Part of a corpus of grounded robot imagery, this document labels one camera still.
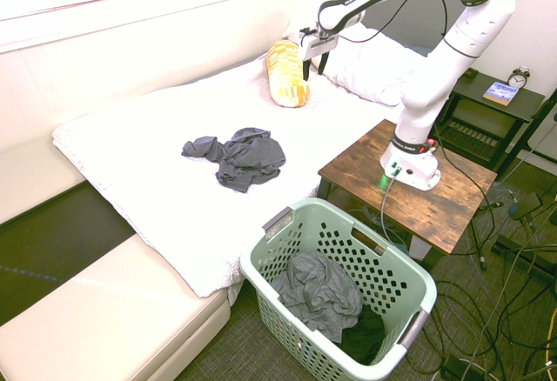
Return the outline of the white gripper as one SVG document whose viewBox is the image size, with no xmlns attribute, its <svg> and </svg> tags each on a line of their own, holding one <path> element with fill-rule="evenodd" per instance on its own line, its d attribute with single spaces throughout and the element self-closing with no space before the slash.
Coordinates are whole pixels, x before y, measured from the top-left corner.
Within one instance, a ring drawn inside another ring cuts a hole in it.
<svg viewBox="0 0 557 381">
<path fill-rule="evenodd" d="M 299 33 L 299 58 L 303 62 L 303 79 L 308 80 L 310 75 L 311 59 L 320 56 L 318 74 L 322 75 L 328 60 L 328 53 L 334 50 L 338 44 L 339 36 L 320 37 L 317 33 Z"/>
</svg>

